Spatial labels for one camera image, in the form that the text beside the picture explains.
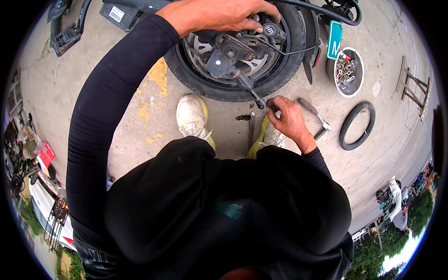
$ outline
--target black battery box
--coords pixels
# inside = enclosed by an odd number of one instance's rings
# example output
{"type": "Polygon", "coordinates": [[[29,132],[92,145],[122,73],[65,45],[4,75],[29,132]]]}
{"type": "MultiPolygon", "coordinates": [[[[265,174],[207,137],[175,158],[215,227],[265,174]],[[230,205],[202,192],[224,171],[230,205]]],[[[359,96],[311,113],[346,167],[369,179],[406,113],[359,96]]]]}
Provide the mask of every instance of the black battery box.
{"type": "Polygon", "coordinates": [[[126,33],[132,30],[143,15],[140,10],[110,3],[104,3],[99,13],[126,33]]]}

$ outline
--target sky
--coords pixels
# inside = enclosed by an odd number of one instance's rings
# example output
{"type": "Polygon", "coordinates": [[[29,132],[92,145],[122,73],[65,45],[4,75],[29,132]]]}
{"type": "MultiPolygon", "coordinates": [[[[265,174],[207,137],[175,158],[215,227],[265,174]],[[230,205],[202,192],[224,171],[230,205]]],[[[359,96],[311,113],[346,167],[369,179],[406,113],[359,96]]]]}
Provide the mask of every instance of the sky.
{"type": "Polygon", "coordinates": [[[423,235],[425,234],[425,228],[422,230],[422,233],[414,237],[412,231],[409,233],[409,240],[406,242],[405,246],[401,250],[399,254],[396,254],[392,258],[386,256],[383,262],[383,271],[389,271],[392,268],[396,267],[400,263],[405,263],[404,266],[400,269],[400,272],[405,268],[408,261],[414,255],[415,250],[417,249],[420,241],[422,240],[423,235]]]}

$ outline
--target hand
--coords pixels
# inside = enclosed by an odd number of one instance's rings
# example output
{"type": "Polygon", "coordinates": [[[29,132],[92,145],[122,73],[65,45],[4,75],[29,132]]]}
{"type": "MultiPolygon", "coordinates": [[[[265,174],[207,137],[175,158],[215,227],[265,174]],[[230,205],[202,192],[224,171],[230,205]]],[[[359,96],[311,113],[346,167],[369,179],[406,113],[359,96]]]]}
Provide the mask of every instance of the hand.
{"type": "Polygon", "coordinates": [[[263,32],[263,26],[251,14],[265,13],[273,22],[280,22],[280,13],[273,4],[264,0],[181,0],[172,2],[157,15],[166,19],[182,38],[198,30],[263,32]]]}
{"type": "Polygon", "coordinates": [[[299,104],[281,95],[269,99],[266,104],[267,118],[276,129],[291,138],[303,154],[308,154],[317,147],[313,135],[306,128],[299,104]],[[281,111],[280,119],[275,115],[273,107],[281,111]]]}

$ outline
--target teal print on clothing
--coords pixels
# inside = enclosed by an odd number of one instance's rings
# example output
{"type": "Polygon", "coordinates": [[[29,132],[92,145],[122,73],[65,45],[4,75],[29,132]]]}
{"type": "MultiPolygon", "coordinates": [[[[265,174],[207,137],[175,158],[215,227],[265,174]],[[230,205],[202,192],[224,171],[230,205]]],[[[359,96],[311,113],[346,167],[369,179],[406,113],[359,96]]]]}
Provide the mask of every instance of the teal print on clothing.
{"type": "Polygon", "coordinates": [[[241,208],[243,208],[242,205],[238,204],[227,205],[224,202],[220,202],[216,205],[216,210],[218,210],[223,214],[226,214],[227,216],[229,216],[234,220],[238,219],[238,217],[240,216],[241,213],[238,210],[240,210],[241,208]]]}

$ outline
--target shoe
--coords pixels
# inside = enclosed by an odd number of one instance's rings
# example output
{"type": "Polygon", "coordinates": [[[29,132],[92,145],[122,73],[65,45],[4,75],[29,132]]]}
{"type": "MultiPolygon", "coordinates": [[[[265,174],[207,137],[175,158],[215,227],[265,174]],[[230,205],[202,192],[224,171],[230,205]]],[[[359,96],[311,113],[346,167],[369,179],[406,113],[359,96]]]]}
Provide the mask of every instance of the shoe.
{"type": "Polygon", "coordinates": [[[268,120],[266,115],[261,123],[260,136],[255,140],[252,147],[250,147],[249,152],[247,153],[247,158],[256,159],[257,151],[269,145],[284,148],[285,141],[286,135],[275,129],[274,125],[268,120]]]}
{"type": "Polygon", "coordinates": [[[211,131],[207,131],[208,110],[202,98],[196,94],[181,97],[176,110],[179,131],[187,136],[195,136],[207,141],[216,150],[215,141],[211,138],[211,131]]]}

